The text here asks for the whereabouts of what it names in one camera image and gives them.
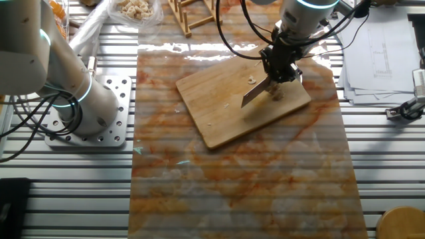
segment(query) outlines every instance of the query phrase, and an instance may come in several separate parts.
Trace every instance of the orange marble slab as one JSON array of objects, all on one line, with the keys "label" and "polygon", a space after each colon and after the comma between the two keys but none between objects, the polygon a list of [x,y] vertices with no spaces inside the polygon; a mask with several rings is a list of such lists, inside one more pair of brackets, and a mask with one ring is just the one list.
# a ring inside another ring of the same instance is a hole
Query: orange marble slab
[{"label": "orange marble slab", "polygon": [[[223,3],[223,28],[247,52],[261,42],[236,3]],[[271,29],[279,6],[249,11]],[[300,61],[307,107],[209,151],[175,82],[232,55],[214,23],[191,39],[163,27],[139,43],[129,238],[367,238],[332,72]]]}]

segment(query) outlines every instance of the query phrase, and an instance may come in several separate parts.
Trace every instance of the black cable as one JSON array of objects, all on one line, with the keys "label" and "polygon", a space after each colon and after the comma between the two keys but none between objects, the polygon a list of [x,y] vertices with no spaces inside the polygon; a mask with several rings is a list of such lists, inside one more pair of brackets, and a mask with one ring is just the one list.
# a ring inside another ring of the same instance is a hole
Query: black cable
[{"label": "black cable", "polygon": [[25,123],[27,123],[29,120],[30,120],[30,118],[33,116],[33,115],[35,115],[35,113],[37,112],[37,110],[39,110],[40,109],[40,107],[47,101],[49,99],[49,97],[47,97],[47,98],[45,98],[45,99],[43,99],[39,104],[38,104],[38,106],[34,109],[34,111],[33,112],[31,112],[29,115],[28,115],[28,117],[27,118],[25,118],[21,123],[19,123],[19,125],[17,125],[17,126],[15,126],[13,129],[10,129],[8,132],[6,132],[6,133],[3,133],[3,134],[1,134],[0,135],[0,139],[2,138],[2,137],[5,137],[5,136],[7,136],[7,135],[9,135],[9,134],[11,134],[11,133],[13,133],[13,132],[15,132],[17,129],[19,129],[20,127],[22,127]]},{"label": "black cable", "polygon": [[255,24],[255,23],[252,23],[254,26],[256,26],[256,27],[258,27],[259,29],[261,29],[261,30],[263,30],[263,31],[266,31],[266,32],[268,32],[268,33],[270,33],[270,34],[272,34],[272,32],[271,31],[269,31],[269,30],[267,30],[267,29],[265,29],[265,28],[262,28],[262,27],[260,27],[260,26],[258,26],[257,24]]},{"label": "black cable", "polygon": [[56,94],[49,94],[49,95],[46,95],[46,96],[43,96],[43,97],[37,97],[37,98],[29,99],[29,100],[23,100],[23,101],[20,101],[20,102],[0,102],[0,105],[7,105],[7,106],[10,106],[10,105],[13,105],[13,104],[21,104],[21,103],[27,103],[27,102],[35,102],[35,101],[37,101],[37,100],[41,100],[41,99],[46,98],[46,97],[52,97],[52,96],[55,96],[55,95],[56,95]]},{"label": "black cable", "polygon": [[224,34],[223,34],[223,31],[222,31],[222,29],[221,29],[221,26],[220,26],[220,0],[216,0],[216,4],[215,4],[215,15],[216,15],[216,17],[217,17],[217,22],[216,22],[216,25],[217,25],[217,29],[218,29],[218,33],[219,33],[219,35],[220,35],[220,37],[221,37],[221,40],[223,41],[223,43],[227,46],[227,48],[233,53],[233,54],[235,54],[235,55],[237,55],[237,56],[239,56],[239,57],[242,57],[242,58],[245,58],[245,59],[248,59],[248,60],[262,60],[262,57],[261,56],[246,56],[246,55],[244,55],[244,54],[240,54],[239,52],[237,52],[237,51],[235,51],[230,45],[229,45],[229,43],[227,42],[227,40],[226,40],[226,37],[224,37]]},{"label": "black cable", "polygon": [[[50,109],[50,107],[52,107],[53,102],[59,97],[59,94],[57,94],[56,96],[53,96],[53,100],[50,101],[50,103],[47,106],[47,109],[44,111],[44,113],[42,114],[39,123],[35,126],[36,129],[38,129],[40,127],[41,121],[44,119],[44,117],[46,117],[48,110]],[[18,157],[21,153],[23,153],[27,147],[29,146],[29,144],[33,141],[35,134],[37,133],[36,130],[33,131],[33,133],[31,134],[30,138],[28,139],[27,143],[16,153],[14,153],[12,156],[5,158],[5,159],[0,159],[0,163],[6,163],[16,157]]]},{"label": "black cable", "polygon": [[327,53],[330,53],[330,52],[337,52],[337,51],[345,50],[345,49],[349,48],[353,44],[354,40],[356,39],[357,33],[359,33],[360,28],[366,23],[366,21],[367,21],[368,18],[369,18],[369,13],[366,16],[366,19],[360,24],[359,28],[357,28],[357,30],[356,30],[356,32],[354,34],[353,40],[351,40],[350,44],[348,44],[347,46],[345,46],[345,47],[343,47],[343,48],[341,48],[339,50],[329,50],[327,52],[323,52],[323,53],[319,53],[319,54],[314,54],[314,55],[311,55],[311,56],[305,56],[303,58],[310,58],[310,57],[313,57],[313,56],[320,56],[320,55],[327,54]]},{"label": "black cable", "polygon": [[355,14],[355,11],[361,7],[363,7],[364,4],[368,4],[368,1],[363,1],[360,4],[358,4],[356,7],[354,7],[347,15],[344,16],[342,20],[340,20],[331,30],[329,30],[324,35],[317,37],[315,39],[309,39],[307,42],[301,42],[301,43],[295,43],[291,44],[291,46],[308,46],[310,44],[313,44],[315,42],[318,42],[319,40],[326,39],[329,37],[330,34],[332,34],[339,26],[341,26],[352,14]]},{"label": "black cable", "polygon": [[[63,129],[58,130],[58,131],[51,131],[48,128],[46,128],[46,127],[44,127],[43,125],[40,124],[40,127],[39,127],[40,129],[37,130],[38,133],[45,133],[47,136],[63,136],[63,135],[69,135],[69,134],[71,134],[71,133],[73,133],[75,131],[76,127],[74,127],[73,130],[68,130],[68,129],[71,128],[71,126],[73,126],[73,124],[77,124],[77,125],[80,124],[80,122],[82,120],[82,119],[80,119],[81,118],[81,115],[82,115],[82,110],[81,110],[81,108],[80,108],[80,106],[78,104],[78,100],[76,98],[72,97],[72,95],[69,94],[68,92],[60,92],[60,97],[62,97],[65,100],[67,100],[68,103],[70,104],[70,107],[71,107],[71,110],[72,110],[72,112],[71,112],[71,118],[73,120],[71,120]],[[24,112],[27,115],[29,115],[29,112],[27,111],[27,108],[24,106],[24,104],[21,104],[21,106],[22,106]],[[19,111],[18,111],[18,109],[17,109],[17,107],[16,107],[15,104],[13,105],[13,107],[15,109],[16,115],[21,120],[24,120],[23,117],[22,117],[22,115],[19,113]],[[38,121],[36,119],[34,119],[34,118],[31,118],[31,121],[34,124],[38,124]],[[33,127],[32,125],[30,125],[29,123],[26,123],[26,125],[29,128],[35,130],[35,127]]]},{"label": "black cable", "polygon": [[[40,125],[40,129],[41,130],[38,130],[38,132],[49,134],[49,135],[55,134],[57,136],[59,136],[59,135],[68,135],[68,134],[71,133],[71,132],[67,132],[67,133],[64,133],[64,134],[60,134],[61,132],[66,131],[72,125],[72,123],[73,123],[73,121],[74,121],[74,119],[76,117],[76,109],[75,109],[75,107],[79,108],[78,100],[76,100],[75,97],[73,97],[71,94],[69,94],[68,92],[65,92],[65,91],[60,91],[60,97],[64,98],[70,104],[70,108],[72,110],[71,111],[71,118],[73,120],[70,121],[70,123],[68,125],[66,125],[63,129],[58,130],[58,131],[51,131],[51,130],[47,129],[46,127]],[[22,105],[22,108],[23,108],[24,112],[28,115],[28,111],[27,111],[26,107],[23,104],[21,104],[21,105]],[[31,121],[34,124],[37,124],[36,119],[31,118]]]},{"label": "black cable", "polygon": [[273,42],[269,39],[267,39],[265,36],[263,36],[255,27],[254,23],[251,21],[250,15],[248,13],[248,9],[246,8],[246,2],[245,0],[240,0],[240,6],[242,7],[242,11],[244,13],[244,16],[246,20],[248,21],[248,24],[250,25],[251,29],[255,32],[255,34],[260,37],[263,41],[266,43],[273,45]]}]

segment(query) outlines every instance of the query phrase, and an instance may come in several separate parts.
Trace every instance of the knife blade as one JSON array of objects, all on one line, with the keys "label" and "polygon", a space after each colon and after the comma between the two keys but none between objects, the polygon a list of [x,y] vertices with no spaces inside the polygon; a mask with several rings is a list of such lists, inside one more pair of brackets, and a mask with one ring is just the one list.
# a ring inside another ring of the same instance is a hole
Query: knife blade
[{"label": "knife blade", "polygon": [[261,92],[263,92],[269,86],[269,84],[270,84],[270,77],[267,76],[265,77],[264,80],[262,80],[255,87],[253,87],[253,89],[248,91],[242,99],[241,108],[246,106],[247,103],[251,102],[255,97],[257,97]]}]

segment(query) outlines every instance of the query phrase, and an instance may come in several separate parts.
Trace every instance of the wooden cutting board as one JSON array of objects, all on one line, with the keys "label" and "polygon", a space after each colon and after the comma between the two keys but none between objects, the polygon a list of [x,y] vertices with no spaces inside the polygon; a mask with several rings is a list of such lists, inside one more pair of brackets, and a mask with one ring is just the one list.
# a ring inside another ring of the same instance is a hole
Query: wooden cutting board
[{"label": "wooden cutting board", "polygon": [[[258,49],[248,54],[258,54]],[[247,134],[311,101],[299,81],[282,84],[284,99],[262,92],[241,108],[242,97],[266,77],[258,61],[234,57],[177,81],[177,89],[209,149]]]}]

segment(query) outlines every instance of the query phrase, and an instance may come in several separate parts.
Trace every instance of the metal mounting plate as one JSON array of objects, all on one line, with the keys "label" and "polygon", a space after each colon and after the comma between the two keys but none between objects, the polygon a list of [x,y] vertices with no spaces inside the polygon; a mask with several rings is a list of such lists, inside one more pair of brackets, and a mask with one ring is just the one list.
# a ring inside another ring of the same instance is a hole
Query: metal mounting plate
[{"label": "metal mounting plate", "polygon": [[[96,80],[110,88],[117,96],[118,114],[114,122],[95,135],[80,136],[72,133],[55,138],[46,136],[44,141],[47,145],[51,147],[120,147],[126,142],[131,78],[129,76],[96,76]],[[53,131],[64,127],[54,108],[50,110],[46,122],[47,127]]]}]

